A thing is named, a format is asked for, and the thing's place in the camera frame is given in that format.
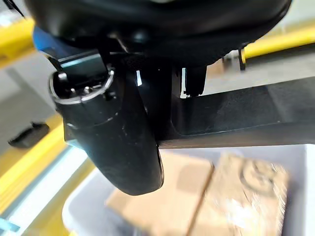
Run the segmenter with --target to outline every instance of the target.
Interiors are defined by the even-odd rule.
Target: black cable
[[[3,0],[3,2],[5,3],[5,5],[10,9],[10,10],[16,10],[17,12],[20,13],[21,16],[24,17],[24,14],[21,12],[21,10],[19,9],[19,7],[15,4],[15,2],[13,0]]]

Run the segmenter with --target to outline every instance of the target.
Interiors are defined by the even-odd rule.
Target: blue component
[[[77,55],[85,51],[65,44],[60,39],[53,37],[37,26],[34,27],[33,41],[38,51],[42,51],[56,59]]]
[[[20,226],[17,226],[5,219],[0,218],[0,230],[18,232]]]

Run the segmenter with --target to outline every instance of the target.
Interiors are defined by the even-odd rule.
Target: metal frame
[[[139,90],[160,148],[315,143],[315,77],[182,99],[180,77],[165,74],[156,86],[152,76],[160,75],[152,71]]]

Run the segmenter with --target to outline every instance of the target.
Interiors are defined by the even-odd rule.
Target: yellow safety rail
[[[35,51],[32,32],[34,20],[21,19],[8,27],[0,28],[0,67]]]
[[[315,26],[296,29],[281,35],[263,37],[244,48],[242,61],[260,55],[315,43]]]

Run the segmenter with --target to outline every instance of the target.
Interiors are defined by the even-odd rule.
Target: brown cardboard
[[[213,165],[204,159],[162,155],[163,187],[153,193],[130,196],[116,190],[107,206],[152,236],[186,235],[200,204]]]
[[[287,185],[288,173],[280,165],[223,155],[191,235],[281,235]]]
[[[212,65],[207,66],[207,79],[211,79],[218,75],[222,75],[224,73],[224,64],[223,60],[219,59]]]

